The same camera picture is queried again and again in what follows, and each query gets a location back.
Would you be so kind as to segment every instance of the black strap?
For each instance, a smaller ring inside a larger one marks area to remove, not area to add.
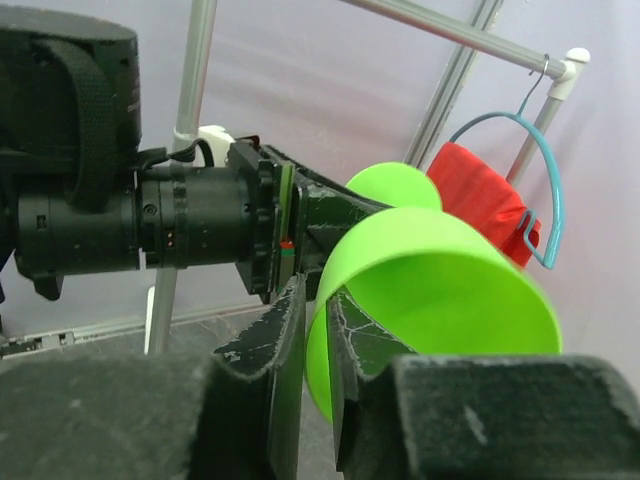
[[[72,43],[44,39],[46,49],[71,77],[78,106],[80,154],[75,186],[67,202],[87,210],[101,210],[109,199],[116,175],[116,119],[112,90],[91,55]]]

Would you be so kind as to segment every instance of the blue hanger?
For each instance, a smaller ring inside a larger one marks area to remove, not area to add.
[[[522,127],[524,127],[527,132],[531,135],[531,137],[535,140],[542,153],[542,157],[544,158],[544,162],[547,165],[547,172],[549,174],[549,183],[551,184],[551,197],[553,199],[553,223],[551,225],[551,233],[549,234],[549,240],[547,242],[547,248],[545,249],[544,256],[540,254],[533,246],[531,241],[529,240],[529,234],[533,229],[533,226],[536,223],[536,213],[533,210],[527,210],[522,218],[520,219],[520,223],[518,224],[518,228],[522,227],[524,223],[529,219],[529,223],[524,231],[524,243],[527,248],[531,251],[533,256],[540,262],[540,264],[548,269],[552,269],[556,263],[556,256],[558,255],[558,248],[560,247],[560,240],[562,239],[562,234],[564,233],[564,221],[565,221],[565,209],[564,209],[564,193],[562,190],[562,183],[560,181],[560,172],[558,171],[558,165],[556,164],[555,156],[553,155],[553,151],[549,146],[549,143],[544,138],[544,135],[540,130],[538,130],[533,124],[522,118],[522,112],[524,111],[525,106],[527,105],[527,101],[531,96],[531,93],[535,90],[535,88],[540,83],[540,80],[546,73],[546,69],[549,63],[549,57],[546,56],[546,63],[544,69],[542,71],[542,75],[533,86],[533,88],[529,91],[527,96],[525,97],[520,109],[517,113],[511,112],[491,112],[486,113],[484,115],[479,116],[463,125],[456,133],[451,137],[451,142],[455,142],[458,138],[469,130],[471,127],[477,125],[480,122],[488,120],[490,118],[496,117],[506,117],[510,120],[515,121]]]

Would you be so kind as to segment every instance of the wire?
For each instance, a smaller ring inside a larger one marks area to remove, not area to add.
[[[213,152],[211,151],[211,147],[206,140],[196,138],[187,148],[170,153],[169,155],[166,154],[166,150],[163,148],[140,152],[142,160],[140,170],[147,170],[154,165],[164,163],[168,160],[175,160],[180,163],[193,163],[196,159],[196,148],[200,148],[200,151],[202,152],[205,167],[213,167],[215,164],[213,161]]]

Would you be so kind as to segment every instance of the hanger hook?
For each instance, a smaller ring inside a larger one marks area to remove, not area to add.
[[[542,67],[542,72],[540,72],[540,76],[538,77],[538,80],[536,80],[536,83],[533,84],[533,87],[531,87],[531,90],[529,90],[529,93],[527,93],[527,96],[524,97],[524,100],[522,101],[522,104],[520,105],[520,108],[518,109],[518,115],[522,115],[522,112],[524,111],[524,107],[527,106],[527,102],[529,101],[529,97],[531,97],[531,94],[536,90],[536,88],[538,88],[538,85],[540,85],[540,82],[542,81],[542,79],[544,78],[544,76],[547,74],[547,69],[549,68],[549,60],[550,60],[550,56],[548,53],[544,54],[544,66]],[[535,70],[531,70],[529,72],[529,76],[533,75],[533,73],[535,72]]]

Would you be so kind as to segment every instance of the red cloth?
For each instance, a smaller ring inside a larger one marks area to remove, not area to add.
[[[517,227],[527,207],[503,177],[455,143],[442,147],[427,175],[438,187],[445,212],[474,227],[517,265],[526,266],[531,258],[523,240],[526,223]],[[538,246],[540,222],[529,240]]]

